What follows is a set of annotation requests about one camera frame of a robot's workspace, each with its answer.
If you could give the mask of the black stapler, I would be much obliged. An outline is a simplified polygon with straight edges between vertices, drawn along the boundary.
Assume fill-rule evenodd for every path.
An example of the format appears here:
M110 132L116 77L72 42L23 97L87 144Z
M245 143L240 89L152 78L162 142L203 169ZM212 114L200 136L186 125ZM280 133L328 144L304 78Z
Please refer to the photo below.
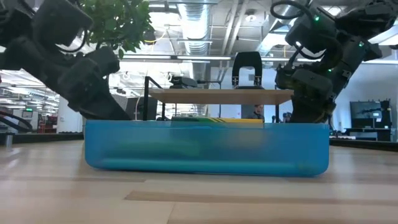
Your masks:
M173 76L170 82L172 83L170 89L191 89L198 87L197 81L188 77Z

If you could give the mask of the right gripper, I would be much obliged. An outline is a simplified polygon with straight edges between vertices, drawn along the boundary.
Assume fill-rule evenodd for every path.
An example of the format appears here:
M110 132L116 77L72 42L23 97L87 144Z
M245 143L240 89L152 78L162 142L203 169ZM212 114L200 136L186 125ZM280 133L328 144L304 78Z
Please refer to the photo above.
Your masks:
M311 71L309 66L279 65L275 84L292 90L291 123L325 123L336 104L331 80Z

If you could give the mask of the green leafy plant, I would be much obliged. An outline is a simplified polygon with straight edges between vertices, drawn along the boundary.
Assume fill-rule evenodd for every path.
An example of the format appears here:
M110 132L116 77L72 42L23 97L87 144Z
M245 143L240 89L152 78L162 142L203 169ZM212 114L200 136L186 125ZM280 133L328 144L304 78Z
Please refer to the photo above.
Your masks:
M81 9L93 20L87 44L110 47L120 59L135 52L152 29L149 0L79 0Z

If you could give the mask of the silver ventilation duct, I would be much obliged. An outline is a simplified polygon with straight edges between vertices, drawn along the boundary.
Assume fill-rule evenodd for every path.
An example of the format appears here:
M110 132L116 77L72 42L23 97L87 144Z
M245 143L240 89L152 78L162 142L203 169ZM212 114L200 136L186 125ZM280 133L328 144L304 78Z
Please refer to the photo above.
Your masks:
M177 4L187 55L207 55L209 51L211 3L183 0Z

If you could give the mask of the yellow green crayon box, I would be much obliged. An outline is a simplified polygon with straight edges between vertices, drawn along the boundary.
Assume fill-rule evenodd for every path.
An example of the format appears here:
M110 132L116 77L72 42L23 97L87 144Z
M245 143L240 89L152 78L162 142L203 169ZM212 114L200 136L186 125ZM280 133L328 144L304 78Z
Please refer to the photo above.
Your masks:
M261 119L236 119L236 118L210 118L210 117L172 117L172 121L185 122L211 122L211 123L259 123L262 124Z

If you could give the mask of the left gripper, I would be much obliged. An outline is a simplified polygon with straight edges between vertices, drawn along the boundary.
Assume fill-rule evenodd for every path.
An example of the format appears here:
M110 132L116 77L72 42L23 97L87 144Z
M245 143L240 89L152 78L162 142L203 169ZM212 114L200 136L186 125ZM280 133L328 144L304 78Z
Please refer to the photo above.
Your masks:
M59 94L86 119L130 120L109 92L99 66L84 58L58 78Z

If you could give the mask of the person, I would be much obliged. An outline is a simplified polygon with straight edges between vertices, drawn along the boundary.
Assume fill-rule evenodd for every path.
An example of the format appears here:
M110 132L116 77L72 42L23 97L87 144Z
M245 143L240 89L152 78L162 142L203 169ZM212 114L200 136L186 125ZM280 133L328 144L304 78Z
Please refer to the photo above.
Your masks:
M264 118L264 106L263 105L254 105L254 111L246 117L247 119L261 119L262 122L265 122Z

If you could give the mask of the black hole punch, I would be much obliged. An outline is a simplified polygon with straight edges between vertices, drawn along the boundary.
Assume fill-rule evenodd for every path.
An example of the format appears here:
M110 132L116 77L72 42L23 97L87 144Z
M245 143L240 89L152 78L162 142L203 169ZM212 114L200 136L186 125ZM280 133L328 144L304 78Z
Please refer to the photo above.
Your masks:
M243 67L254 68L254 84L253 86L239 85L239 71ZM262 87L262 60L259 52L239 52L235 56L231 83L234 89L255 89L263 90Z

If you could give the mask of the black display panel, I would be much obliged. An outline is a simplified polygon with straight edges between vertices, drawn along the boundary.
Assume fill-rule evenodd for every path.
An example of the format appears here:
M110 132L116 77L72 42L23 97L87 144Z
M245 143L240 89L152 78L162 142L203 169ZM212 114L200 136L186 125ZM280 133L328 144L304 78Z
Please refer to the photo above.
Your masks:
M391 104L383 101L351 101L352 128L392 128Z

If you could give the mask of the blue translucent plastic pencil box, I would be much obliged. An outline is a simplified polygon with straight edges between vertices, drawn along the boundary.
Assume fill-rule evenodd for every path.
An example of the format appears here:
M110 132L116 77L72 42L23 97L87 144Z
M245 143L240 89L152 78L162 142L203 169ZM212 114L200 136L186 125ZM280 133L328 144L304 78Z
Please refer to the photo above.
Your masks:
M329 140L326 124L89 120L85 160L104 170L311 177L328 168Z

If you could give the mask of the wooden riser shelf black legs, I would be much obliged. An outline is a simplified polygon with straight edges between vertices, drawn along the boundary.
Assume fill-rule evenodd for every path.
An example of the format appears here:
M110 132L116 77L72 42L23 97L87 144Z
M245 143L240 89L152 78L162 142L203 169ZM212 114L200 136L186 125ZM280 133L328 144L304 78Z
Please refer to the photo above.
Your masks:
M147 111L147 99L153 97L164 105L274 105L279 114L279 105L290 100L292 90L264 89L163 89L151 77L145 77L144 111Z

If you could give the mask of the ceiling strip light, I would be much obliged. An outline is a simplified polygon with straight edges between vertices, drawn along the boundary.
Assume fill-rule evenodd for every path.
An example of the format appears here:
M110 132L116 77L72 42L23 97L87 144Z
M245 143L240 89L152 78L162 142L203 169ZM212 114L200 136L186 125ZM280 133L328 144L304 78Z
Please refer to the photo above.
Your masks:
M123 59L132 60L232 60L229 56L200 56L200 55L125 55Z

